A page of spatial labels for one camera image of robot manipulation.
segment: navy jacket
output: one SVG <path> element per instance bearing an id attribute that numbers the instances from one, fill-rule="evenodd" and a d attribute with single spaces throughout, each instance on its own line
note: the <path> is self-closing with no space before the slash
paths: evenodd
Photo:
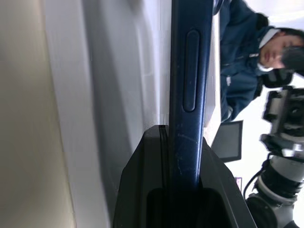
<path id="1" fill-rule="evenodd" d="M 259 44 L 272 27 L 257 31 L 257 14 L 243 0 L 225 0 L 220 10 L 222 121 L 232 121 L 253 100 L 258 84 Z"/>

